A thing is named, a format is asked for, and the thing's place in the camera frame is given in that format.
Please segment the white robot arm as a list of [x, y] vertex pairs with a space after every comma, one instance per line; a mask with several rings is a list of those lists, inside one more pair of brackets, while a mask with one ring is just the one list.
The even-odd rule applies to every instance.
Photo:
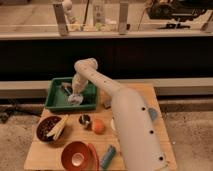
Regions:
[[74, 89], [80, 91], [87, 80], [111, 97], [111, 110], [127, 171], [169, 171], [148, 112], [138, 91], [97, 71], [94, 58], [79, 60]]

